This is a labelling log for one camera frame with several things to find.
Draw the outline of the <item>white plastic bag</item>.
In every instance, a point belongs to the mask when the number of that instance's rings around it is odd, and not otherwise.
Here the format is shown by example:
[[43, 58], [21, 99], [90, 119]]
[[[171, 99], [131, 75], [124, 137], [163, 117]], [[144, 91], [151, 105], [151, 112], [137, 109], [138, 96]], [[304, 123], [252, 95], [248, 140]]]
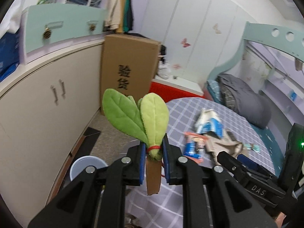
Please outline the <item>white plastic bag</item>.
[[162, 79], [169, 79], [171, 70], [167, 61], [160, 61], [158, 65], [157, 75]]

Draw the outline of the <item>grey folded quilt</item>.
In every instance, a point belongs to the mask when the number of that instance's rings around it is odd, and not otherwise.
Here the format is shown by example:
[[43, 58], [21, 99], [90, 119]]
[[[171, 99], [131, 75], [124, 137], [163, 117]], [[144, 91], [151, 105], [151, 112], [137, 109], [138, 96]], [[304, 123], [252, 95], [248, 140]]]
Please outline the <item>grey folded quilt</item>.
[[247, 121], [265, 129], [271, 119], [271, 107], [267, 99], [255, 93], [243, 80], [220, 74], [217, 82], [221, 90], [222, 103]]

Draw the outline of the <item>blue trash bin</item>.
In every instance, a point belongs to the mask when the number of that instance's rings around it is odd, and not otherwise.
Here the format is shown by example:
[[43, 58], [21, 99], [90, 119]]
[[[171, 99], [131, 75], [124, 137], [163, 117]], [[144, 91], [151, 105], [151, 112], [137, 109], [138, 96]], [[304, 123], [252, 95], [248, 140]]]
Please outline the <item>blue trash bin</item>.
[[69, 176], [70, 180], [73, 181], [84, 169], [88, 166], [94, 166], [96, 169], [107, 167], [108, 164], [101, 158], [87, 155], [78, 158], [71, 166]]

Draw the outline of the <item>hanging clothes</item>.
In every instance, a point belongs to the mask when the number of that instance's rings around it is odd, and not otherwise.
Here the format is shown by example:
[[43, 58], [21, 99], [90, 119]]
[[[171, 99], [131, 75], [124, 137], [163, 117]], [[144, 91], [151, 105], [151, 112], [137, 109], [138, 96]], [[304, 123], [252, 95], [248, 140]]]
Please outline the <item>hanging clothes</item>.
[[131, 0], [108, 0], [105, 31], [129, 33], [133, 30], [133, 10]]

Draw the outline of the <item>orange blue snack wrapper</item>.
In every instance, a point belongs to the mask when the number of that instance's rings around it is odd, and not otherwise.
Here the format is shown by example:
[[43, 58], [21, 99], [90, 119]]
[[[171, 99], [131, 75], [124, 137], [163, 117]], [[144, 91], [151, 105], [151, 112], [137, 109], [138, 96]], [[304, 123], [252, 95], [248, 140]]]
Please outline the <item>orange blue snack wrapper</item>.
[[197, 164], [203, 162], [203, 152], [208, 137], [205, 135], [196, 134], [193, 132], [185, 132], [186, 143], [184, 146], [183, 155], [190, 158]]

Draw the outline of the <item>red storage box white lid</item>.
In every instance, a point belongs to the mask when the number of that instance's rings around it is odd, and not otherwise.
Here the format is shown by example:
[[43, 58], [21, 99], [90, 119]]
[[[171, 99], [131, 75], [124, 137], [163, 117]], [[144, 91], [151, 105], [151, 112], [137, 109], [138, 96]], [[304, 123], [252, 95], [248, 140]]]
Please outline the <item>red storage box white lid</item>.
[[157, 79], [154, 79], [151, 82], [149, 93], [155, 93], [159, 95], [165, 103], [179, 98], [205, 98], [203, 93], [196, 94], [194, 91], [188, 91], [184, 87], [178, 87], [169, 82], [161, 82]]

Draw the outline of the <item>crumpled brown paper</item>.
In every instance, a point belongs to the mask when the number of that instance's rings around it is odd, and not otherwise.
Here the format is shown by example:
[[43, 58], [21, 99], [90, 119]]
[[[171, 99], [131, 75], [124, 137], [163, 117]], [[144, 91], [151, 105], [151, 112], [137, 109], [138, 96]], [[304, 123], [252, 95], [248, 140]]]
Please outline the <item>crumpled brown paper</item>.
[[237, 158], [243, 151], [243, 143], [238, 141], [230, 130], [224, 129], [222, 138], [213, 132], [208, 132], [205, 136], [208, 138], [205, 145], [206, 151], [212, 155], [215, 162], [222, 151], [234, 158]]

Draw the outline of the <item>blue white crumpled package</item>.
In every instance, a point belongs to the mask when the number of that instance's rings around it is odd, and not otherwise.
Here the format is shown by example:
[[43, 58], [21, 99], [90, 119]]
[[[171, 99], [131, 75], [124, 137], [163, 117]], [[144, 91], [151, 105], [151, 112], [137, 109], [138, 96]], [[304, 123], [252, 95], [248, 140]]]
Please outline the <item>blue white crumpled package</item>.
[[202, 109], [194, 128], [197, 134], [212, 132], [220, 139], [223, 137], [222, 121], [213, 109]]

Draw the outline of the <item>tall brown cardboard box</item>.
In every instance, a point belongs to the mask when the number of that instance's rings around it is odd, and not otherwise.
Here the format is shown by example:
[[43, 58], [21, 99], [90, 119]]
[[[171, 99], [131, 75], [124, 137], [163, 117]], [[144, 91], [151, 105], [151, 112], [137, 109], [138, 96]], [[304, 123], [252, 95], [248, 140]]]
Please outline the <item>tall brown cardboard box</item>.
[[149, 92], [155, 77], [161, 43], [123, 34], [107, 35], [101, 52], [101, 94], [115, 89], [137, 102]]

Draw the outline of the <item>green plush leaf toy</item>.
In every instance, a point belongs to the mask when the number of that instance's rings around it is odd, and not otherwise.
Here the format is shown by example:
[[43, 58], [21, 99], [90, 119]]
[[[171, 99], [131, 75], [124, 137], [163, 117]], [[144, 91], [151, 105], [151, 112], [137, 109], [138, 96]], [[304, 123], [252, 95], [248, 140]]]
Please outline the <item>green plush leaf toy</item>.
[[111, 125], [145, 144], [147, 194], [158, 194], [163, 159], [161, 144], [169, 123], [166, 103], [155, 93], [148, 93], [136, 102], [132, 96], [106, 89], [101, 106]]

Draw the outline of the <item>blue plastic bag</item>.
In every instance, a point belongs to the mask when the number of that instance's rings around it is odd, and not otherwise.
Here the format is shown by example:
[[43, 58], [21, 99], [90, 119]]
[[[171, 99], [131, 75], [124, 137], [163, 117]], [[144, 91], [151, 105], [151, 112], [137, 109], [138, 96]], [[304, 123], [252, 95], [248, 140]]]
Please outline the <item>blue plastic bag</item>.
[[0, 82], [2, 82], [19, 66], [19, 32], [5, 33], [1, 38], [0, 47]]

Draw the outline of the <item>white low cabinet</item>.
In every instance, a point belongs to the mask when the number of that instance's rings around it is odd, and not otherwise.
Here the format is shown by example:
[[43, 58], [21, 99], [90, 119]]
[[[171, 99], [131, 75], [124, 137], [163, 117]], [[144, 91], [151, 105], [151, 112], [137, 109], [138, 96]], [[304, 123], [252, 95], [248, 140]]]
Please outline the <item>white low cabinet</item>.
[[26, 227], [99, 109], [98, 43], [38, 68], [1, 97], [1, 197]]

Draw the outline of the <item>teal bunk bed frame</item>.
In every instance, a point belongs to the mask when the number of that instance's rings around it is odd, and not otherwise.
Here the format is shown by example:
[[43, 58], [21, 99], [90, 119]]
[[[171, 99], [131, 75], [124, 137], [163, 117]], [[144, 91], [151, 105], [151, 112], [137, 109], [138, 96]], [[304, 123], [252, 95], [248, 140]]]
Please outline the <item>teal bunk bed frame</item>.
[[296, 70], [295, 60], [303, 61], [302, 31], [246, 22], [241, 33], [229, 36], [207, 79], [215, 80], [219, 74], [229, 73], [258, 92], [266, 79], [280, 70], [284, 79], [292, 79], [303, 87], [303, 69]]

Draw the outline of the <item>teal wrapper with rubber band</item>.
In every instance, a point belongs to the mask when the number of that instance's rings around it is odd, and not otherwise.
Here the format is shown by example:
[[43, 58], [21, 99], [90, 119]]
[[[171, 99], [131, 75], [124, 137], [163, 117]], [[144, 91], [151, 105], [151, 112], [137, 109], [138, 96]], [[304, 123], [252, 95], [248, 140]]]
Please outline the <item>teal wrapper with rubber band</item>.
[[244, 147], [246, 148], [246, 150], [252, 150], [255, 151], [256, 153], [260, 153], [260, 147], [258, 145], [255, 144], [244, 144]]

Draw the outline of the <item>teal drawer unit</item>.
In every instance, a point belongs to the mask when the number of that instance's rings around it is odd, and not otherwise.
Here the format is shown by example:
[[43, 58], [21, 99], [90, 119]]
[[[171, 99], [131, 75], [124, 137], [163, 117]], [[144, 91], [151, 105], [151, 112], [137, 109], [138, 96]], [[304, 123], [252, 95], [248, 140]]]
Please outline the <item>teal drawer unit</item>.
[[20, 63], [103, 36], [107, 10], [75, 4], [43, 4], [26, 8], [21, 17]]

